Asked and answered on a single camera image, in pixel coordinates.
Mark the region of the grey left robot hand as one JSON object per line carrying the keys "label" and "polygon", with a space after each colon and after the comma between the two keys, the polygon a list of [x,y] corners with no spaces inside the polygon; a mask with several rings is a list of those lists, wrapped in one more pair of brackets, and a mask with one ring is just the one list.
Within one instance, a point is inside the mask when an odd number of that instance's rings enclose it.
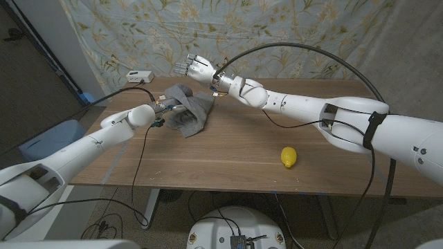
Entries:
{"label": "grey left robot hand", "polygon": [[170,98],[161,100],[158,104],[156,104],[154,111],[155,113],[165,113],[168,111],[181,113],[183,111],[186,111],[187,109],[188,108],[177,99]]}

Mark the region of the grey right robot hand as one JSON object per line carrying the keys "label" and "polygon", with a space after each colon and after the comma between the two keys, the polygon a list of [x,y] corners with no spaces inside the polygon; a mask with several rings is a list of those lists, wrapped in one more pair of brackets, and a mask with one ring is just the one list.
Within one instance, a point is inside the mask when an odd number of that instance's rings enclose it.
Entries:
{"label": "grey right robot hand", "polygon": [[214,78],[216,71],[216,67],[209,60],[193,54],[188,54],[185,62],[177,62],[174,66],[176,74],[187,76],[203,87],[219,84]]}

